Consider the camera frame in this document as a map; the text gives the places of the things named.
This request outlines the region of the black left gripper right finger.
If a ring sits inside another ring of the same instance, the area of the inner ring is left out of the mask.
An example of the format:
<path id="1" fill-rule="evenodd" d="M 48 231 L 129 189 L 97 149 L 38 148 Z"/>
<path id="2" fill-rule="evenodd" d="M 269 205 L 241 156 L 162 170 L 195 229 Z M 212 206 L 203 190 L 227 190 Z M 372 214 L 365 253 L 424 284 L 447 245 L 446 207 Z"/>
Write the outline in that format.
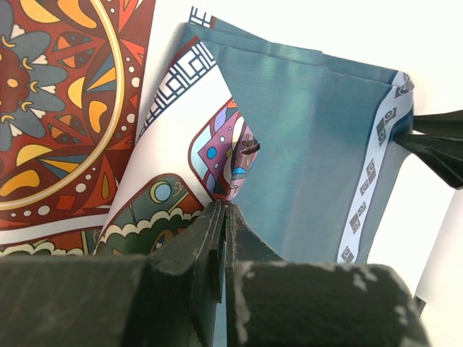
<path id="1" fill-rule="evenodd" d="M 226 212 L 229 346 L 428 346 L 405 282 L 390 267 L 283 260 Z"/>

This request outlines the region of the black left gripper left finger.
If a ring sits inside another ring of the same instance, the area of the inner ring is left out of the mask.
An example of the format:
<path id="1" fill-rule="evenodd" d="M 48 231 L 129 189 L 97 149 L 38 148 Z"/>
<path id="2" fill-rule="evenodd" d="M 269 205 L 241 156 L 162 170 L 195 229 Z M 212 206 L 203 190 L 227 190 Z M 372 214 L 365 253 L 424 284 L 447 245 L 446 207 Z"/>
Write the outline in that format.
<path id="1" fill-rule="evenodd" d="M 212 346 L 226 208 L 148 256 L 1 259 L 3 346 Z"/>

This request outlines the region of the blue patterned placemat cloth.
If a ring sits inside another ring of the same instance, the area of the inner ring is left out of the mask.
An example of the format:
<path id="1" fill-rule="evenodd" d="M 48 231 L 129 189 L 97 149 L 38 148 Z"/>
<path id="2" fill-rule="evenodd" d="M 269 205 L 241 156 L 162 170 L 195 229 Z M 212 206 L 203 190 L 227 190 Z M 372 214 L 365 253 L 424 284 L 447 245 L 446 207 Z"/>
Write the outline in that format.
<path id="1" fill-rule="evenodd" d="M 221 202 L 287 262 L 368 264 L 414 88 L 197 7 L 3 1 L 1 259 L 148 256 Z"/>

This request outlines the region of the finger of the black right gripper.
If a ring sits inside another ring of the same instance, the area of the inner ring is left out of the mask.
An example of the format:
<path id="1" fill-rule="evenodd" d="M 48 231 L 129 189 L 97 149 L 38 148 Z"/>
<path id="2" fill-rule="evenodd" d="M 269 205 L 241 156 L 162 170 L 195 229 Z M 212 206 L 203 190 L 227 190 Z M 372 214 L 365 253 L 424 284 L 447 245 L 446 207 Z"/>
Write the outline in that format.
<path id="1" fill-rule="evenodd" d="M 415 154 L 454 189 L 462 189 L 462 141 L 426 134 L 398 134 L 394 142 Z"/>
<path id="2" fill-rule="evenodd" d="M 415 116 L 413 129 L 423 134 L 462 134 L 462 110 Z"/>

